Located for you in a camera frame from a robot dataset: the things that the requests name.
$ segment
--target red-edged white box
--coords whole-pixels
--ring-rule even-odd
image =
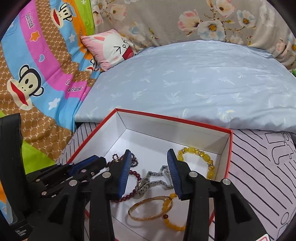
[[[170,148],[177,156],[178,150],[191,146],[211,157],[215,165],[215,177],[212,180],[220,181],[228,175],[231,145],[230,129],[163,115],[114,109],[84,140],[69,162],[77,163],[92,155],[103,156],[108,162],[112,160],[113,154],[117,153],[120,157],[129,149],[139,162],[132,170],[144,177],[148,171],[159,172],[163,165],[167,165],[167,151]],[[191,170],[206,176],[207,162],[194,154],[186,153],[183,156]],[[166,176],[150,177],[150,181],[156,180],[169,182]],[[136,181],[134,175],[129,176],[125,195],[132,192]],[[128,216],[133,204],[149,197],[169,196],[171,193],[174,193],[173,189],[165,190],[162,186],[156,186],[148,189],[141,198],[135,196],[125,202],[111,203],[115,237],[119,241],[181,241],[184,233],[166,227],[161,218],[137,222]],[[211,222],[214,217],[213,201],[209,200],[209,203]],[[160,213],[162,204],[161,200],[146,203],[137,208],[133,215],[147,217]],[[170,222],[184,226],[188,205],[189,201],[174,198],[173,207],[168,213]]]

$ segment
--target green fabric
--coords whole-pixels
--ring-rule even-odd
[[[4,116],[5,114],[0,111],[0,117]],[[53,160],[43,152],[31,146],[25,140],[22,142],[22,159],[26,174],[54,165]]]
[[[90,0],[75,0],[75,3],[84,23],[87,35],[89,36],[95,34]]]

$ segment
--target rabbit face pillow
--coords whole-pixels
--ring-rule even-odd
[[[91,36],[80,37],[104,71],[134,56],[127,41],[114,29]]]

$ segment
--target light blue bedding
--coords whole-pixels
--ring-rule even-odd
[[[232,129],[296,132],[296,78],[263,50],[175,43],[102,73],[75,121],[100,122],[115,107]]]

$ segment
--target floral curtain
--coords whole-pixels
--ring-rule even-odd
[[[90,0],[96,33],[111,28],[136,51],[197,39],[267,50],[289,70],[296,41],[266,0]]]

